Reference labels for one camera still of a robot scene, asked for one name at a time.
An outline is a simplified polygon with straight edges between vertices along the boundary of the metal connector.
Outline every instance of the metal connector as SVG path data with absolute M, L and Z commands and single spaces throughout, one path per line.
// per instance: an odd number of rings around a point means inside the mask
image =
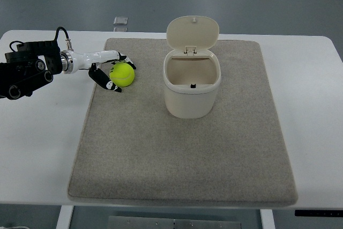
M 65 40 L 65 43 L 66 43 L 66 48 L 67 48 L 67 50 L 74 51 L 74 50 L 73 50 L 73 47 L 71 46 L 71 39 L 66 39 L 66 40 Z

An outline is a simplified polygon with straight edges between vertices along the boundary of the tennis ball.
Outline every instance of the tennis ball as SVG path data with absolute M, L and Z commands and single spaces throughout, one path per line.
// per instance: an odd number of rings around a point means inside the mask
M 135 71 L 127 63 L 117 63 L 109 71 L 109 78 L 118 87 L 126 87 L 133 82 Z

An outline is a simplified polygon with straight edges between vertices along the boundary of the white trash can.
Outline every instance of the white trash can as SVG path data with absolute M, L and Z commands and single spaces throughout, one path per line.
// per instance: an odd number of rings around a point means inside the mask
M 194 119 L 208 114 L 221 82 L 217 57 L 208 49 L 219 36 L 211 18 L 185 16 L 167 28 L 167 42 L 173 50 L 163 64 L 165 103 L 179 118 Z

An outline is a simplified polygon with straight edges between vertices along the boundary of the white table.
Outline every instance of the white table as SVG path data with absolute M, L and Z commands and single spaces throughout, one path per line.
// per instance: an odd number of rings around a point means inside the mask
M 54 31 L 9 31 L 0 40 L 0 62 L 11 51 L 11 41 L 54 36 Z M 102 50 L 108 38 L 166 37 L 121 32 L 69 36 L 79 53 Z M 343 63 L 331 40 L 222 34 L 219 39 L 261 46 L 299 194 L 289 208 L 343 209 Z M 65 49 L 63 33 L 59 46 Z M 87 71 L 78 71 L 55 75 L 29 98 L 0 100 L 0 203 L 80 204 L 67 198 L 67 187 L 93 86 Z

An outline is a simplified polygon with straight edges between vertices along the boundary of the open lid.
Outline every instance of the open lid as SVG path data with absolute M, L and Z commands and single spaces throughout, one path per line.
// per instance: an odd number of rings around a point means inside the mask
M 197 50 L 214 46 L 219 36 L 217 22 L 204 16 L 183 16 L 171 21 L 167 28 L 167 42 L 173 49 L 185 50 L 196 47 Z

